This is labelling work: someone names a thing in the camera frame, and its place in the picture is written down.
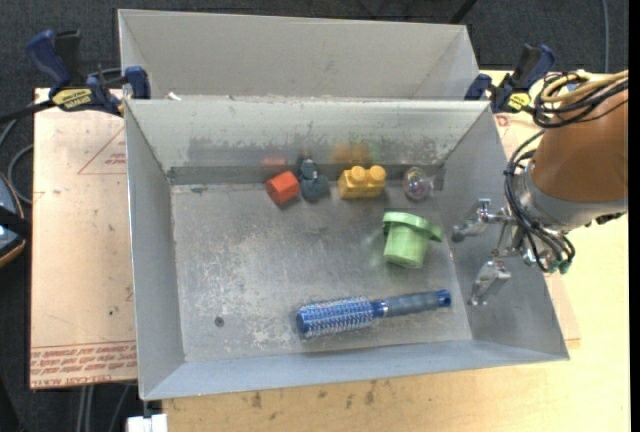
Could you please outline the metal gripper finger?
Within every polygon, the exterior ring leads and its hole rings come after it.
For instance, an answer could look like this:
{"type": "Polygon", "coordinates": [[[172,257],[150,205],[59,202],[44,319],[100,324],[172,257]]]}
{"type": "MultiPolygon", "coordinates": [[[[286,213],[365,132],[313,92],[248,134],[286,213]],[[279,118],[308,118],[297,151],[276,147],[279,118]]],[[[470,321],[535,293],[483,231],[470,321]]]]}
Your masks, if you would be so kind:
{"type": "Polygon", "coordinates": [[[491,200],[479,198],[464,218],[452,227],[451,240],[462,242],[468,237],[484,233],[490,225],[499,223],[502,216],[491,207],[491,200]]]}
{"type": "Polygon", "coordinates": [[[511,280],[511,272],[505,262],[500,259],[486,261],[476,274],[472,285],[468,304],[471,306],[485,305],[489,298],[511,280]]]}

